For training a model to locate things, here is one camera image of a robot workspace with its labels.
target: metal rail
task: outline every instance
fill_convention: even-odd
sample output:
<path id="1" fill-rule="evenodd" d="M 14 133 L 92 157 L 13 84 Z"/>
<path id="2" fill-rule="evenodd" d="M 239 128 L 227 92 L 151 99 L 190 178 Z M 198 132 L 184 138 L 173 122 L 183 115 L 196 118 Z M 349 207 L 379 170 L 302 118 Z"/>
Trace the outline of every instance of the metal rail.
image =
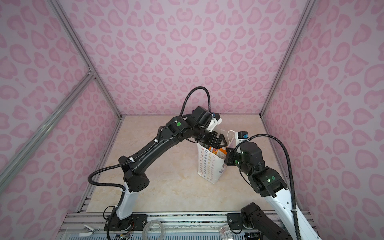
<path id="1" fill-rule="evenodd" d="M 317 2 L 318 2 L 318 0 L 308 0 L 307 1 L 306 5 L 304 7 L 304 11 L 300 17 L 299 23 L 296 26 L 295 31 L 293 32 L 293 36 L 292 36 L 292 39 L 288 45 L 287 51 L 285 52 L 283 60 L 280 64 L 279 69 L 277 70 L 277 74 L 273 80 L 272 86 L 268 92 L 268 95 L 266 97 L 266 100 L 264 102 L 262 110 L 260 112 L 260 116 L 264 116 L 265 112 L 267 111 L 267 108 L 268 108 L 270 102 L 272 101 L 273 95 L 276 92 L 276 88 L 277 88 L 279 82 L 281 81 L 282 76 L 284 75 L 285 69 L 287 68 L 288 63 L 289 63 L 292 55 L 294 54 L 295 48 L 296 48 L 298 42 L 300 41 L 301 36 L 304 33 L 304 30 L 305 30 L 305 28 L 306 28 L 306 26 L 307 26 L 307 24 L 311 18 L 311 15 L 313 14 L 313 12 L 315 10 L 315 6 L 316 6 Z"/>
<path id="2" fill-rule="evenodd" d="M 35 134 L 27 141 L 23 148 L 14 155 L 9 161 L 5 170 L 0 174 L 0 194 L 5 190 L 8 184 L 18 174 L 18 172 L 26 164 L 30 156 L 41 145 L 53 128 L 59 123 L 68 109 L 77 100 L 78 96 L 86 89 L 91 80 L 94 79 L 92 71 L 88 72 L 79 84 L 68 94 L 68 96 L 60 103 L 54 112 L 48 117 L 45 122 L 36 130 Z"/>
<path id="3" fill-rule="evenodd" d="M 116 137 L 117 137 L 117 135 L 118 135 L 118 133 L 119 133 L 119 130 L 120 130 L 120 128 L 121 128 L 121 125 L 122 125 L 122 123 L 123 123 L 123 120 L 124 120 L 124 118 L 119 119 L 119 120 L 117 121 L 116 126 L 115 126 L 115 128 L 113 129 L 113 133 L 112 133 L 110 139 L 108 140 L 108 142 L 107 142 L 107 144 L 106 144 L 106 148 L 105 148 L 103 154 L 101 155 L 98 164 L 96 165 L 96 168 L 95 168 L 96 170 L 97 170 L 97 169 L 100 169 L 100 168 L 102 168 L 102 167 L 104 167 L 105 162 L 107 161 L 107 159 L 108 159 L 108 157 L 109 157 L 109 154 L 110 154 L 110 152 L 111 152 L 111 149 L 112 149 L 112 147 L 113 147 L 113 144 L 114 144 L 114 142 L 115 142 L 115 140 L 116 140 Z M 100 177 L 100 174 L 98 174 L 98 175 L 95 177 L 94 180 L 97 182 L 97 180 L 99 179 L 99 177 Z M 91 185 L 91 184 L 88 183 L 87 188 L 86 188 L 86 190 L 84 191 L 84 193 L 83 193 L 83 195 L 82 195 L 82 197 L 81 197 L 80 203 L 79 203 L 79 205 L 78 205 L 77 208 L 76 208 L 76 212 L 81 212 L 81 211 L 83 211 L 83 208 L 84 208 L 84 207 L 87 207 L 87 206 L 88 206 L 89 202 L 91 201 L 91 200 L 90 200 L 91 198 L 90 198 L 89 196 L 92 194 L 94 188 L 95 188 L 94 185 Z"/>
<path id="4" fill-rule="evenodd" d="M 121 113 L 120 113 L 119 108 L 117 107 L 115 101 L 113 101 L 112 96 L 110 95 L 110 93 L 106 89 L 103 81 L 101 80 L 97 69 L 93 65 L 87 51 L 85 50 L 84 46 L 82 45 L 80 38 L 78 37 L 75 30 L 73 29 L 71 22 L 69 21 L 69 18 L 63 9 L 63 6 L 60 4 L 60 2 L 58 0 L 47 0 L 47 2 L 49 3 L 52 10 L 56 14 L 58 20 L 61 22 L 61 25 L 63 26 L 68 37 L 70 38 L 70 40 L 74 44 L 74 47 L 79 52 L 79 55 L 81 56 L 82 60 L 88 66 L 88 69 L 95 72 L 96 83 L 99 86 L 99 88 L 100 88 L 101 92 L 103 93 L 105 99 L 107 100 L 108 104 L 113 109 L 113 111 L 117 115 L 117 117 L 121 118 Z"/>
<path id="5" fill-rule="evenodd" d="M 280 217 L 275 211 L 264 211 L 265 214 L 280 227 L 284 227 Z M 166 232 L 216 232 L 219 226 L 227 223 L 227 213 L 240 212 L 136 212 L 134 214 L 147 214 L 147 221 L 159 220 L 164 224 Z M 311 226 L 316 228 L 309 211 L 302 211 Z M 103 213 L 68 214 L 59 230 L 60 234 L 76 234 L 84 232 L 84 224 L 94 229 L 97 233 L 103 231 L 105 219 Z"/>

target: pink heart pattern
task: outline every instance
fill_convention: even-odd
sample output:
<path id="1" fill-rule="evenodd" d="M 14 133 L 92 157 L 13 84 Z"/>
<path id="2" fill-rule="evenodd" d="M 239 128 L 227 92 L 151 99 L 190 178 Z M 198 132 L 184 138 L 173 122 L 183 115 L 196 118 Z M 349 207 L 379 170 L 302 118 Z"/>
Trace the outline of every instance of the pink heart pattern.
<path id="1" fill-rule="evenodd" d="M 70 20 L 123 114 L 177 114 L 186 93 L 199 85 L 210 91 L 215 112 L 259 113 L 305 5 L 304 0 L 113 2 L 62 5 L 76 16 Z M 234 94 L 226 96 L 227 90 Z M 207 107 L 202 92 L 195 97 L 187 112 Z"/>
<path id="2" fill-rule="evenodd" d="M 44 1 L 5 1 L 2 10 L 0 154 L 8 162 L 87 69 Z"/>
<path id="3" fill-rule="evenodd" d="M 377 3 L 321 0 L 266 112 L 322 239 L 384 238 L 377 224 L 384 216 L 384 5 Z"/>
<path id="4" fill-rule="evenodd" d="M 21 119 L 26 115 L 17 114 Z M 55 237 L 63 216 L 76 209 L 115 124 L 103 94 L 91 82 L 0 195 L 0 238 Z"/>

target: marble floor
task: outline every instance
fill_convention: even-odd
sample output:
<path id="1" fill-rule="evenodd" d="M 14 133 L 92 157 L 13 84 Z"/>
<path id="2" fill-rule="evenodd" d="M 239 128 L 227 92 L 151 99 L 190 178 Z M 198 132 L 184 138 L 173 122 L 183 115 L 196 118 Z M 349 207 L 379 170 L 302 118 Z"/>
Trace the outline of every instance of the marble floor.
<path id="1" fill-rule="evenodd" d="M 127 116 L 113 145 L 106 166 L 118 163 L 122 155 L 129 156 L 144 147 L 157 134 L 157 129 L 170 120 L 170 116 Z M 250 135 L 265 133 L 259 115 L 222 115 L 219 128 L 227 132 L 248 131 Z M 269 140 L 259 137 L 253 140 L 263 151 L 265 165 L 276 169 L 278 163 Z M 140 192 L 134 212 L 181 211 L 239 211 L 254 202 L 263 210 L 272 210 L 269 204 L 241 178 L 236 166 L 228 166 L 216 184 L 197 174 L 196 144 L 182 141 L 161 155 L 147 170 L 150 180 Z M 123 184 L 121 168 L 103 172 L 99 182 Z M 87 212 L 102 212 L 115 205 L 120 189 L 96 187 Z"/>

